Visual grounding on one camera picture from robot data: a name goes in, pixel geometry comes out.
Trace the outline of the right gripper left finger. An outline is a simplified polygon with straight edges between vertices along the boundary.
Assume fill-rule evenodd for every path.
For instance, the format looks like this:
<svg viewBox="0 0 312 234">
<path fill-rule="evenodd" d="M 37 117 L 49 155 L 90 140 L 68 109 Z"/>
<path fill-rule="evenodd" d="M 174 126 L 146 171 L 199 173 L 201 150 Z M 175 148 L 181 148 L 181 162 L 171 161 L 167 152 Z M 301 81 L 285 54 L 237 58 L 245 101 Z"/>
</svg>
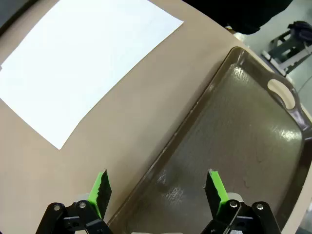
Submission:
<svg viewBox="0 0 312 234">
<path fill-rule="evenodd" d="M 107 171 L 98 174 L 86 200 L 66 207 L 62 203 L 48 205 L 37 228 L 38 234 L 111 234 L 104 216 L 112 194 Z"/>
</svg>

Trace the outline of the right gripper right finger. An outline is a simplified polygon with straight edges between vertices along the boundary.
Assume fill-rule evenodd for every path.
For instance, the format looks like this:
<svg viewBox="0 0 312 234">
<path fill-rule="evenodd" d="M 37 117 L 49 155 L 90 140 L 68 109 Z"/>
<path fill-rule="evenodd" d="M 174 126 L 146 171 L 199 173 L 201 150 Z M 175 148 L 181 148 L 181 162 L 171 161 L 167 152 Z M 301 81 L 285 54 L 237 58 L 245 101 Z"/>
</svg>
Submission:
<svg viewBox="0 0 312 234">
<path fill-rule="evenodd" d="M 203 234 L 281 233 L 268 203 L 258 201 L 248 206 L 243 201 L 230 199 L 218 171 L 208 171 L 204 190 L 212 220 Z"/>
</svg>

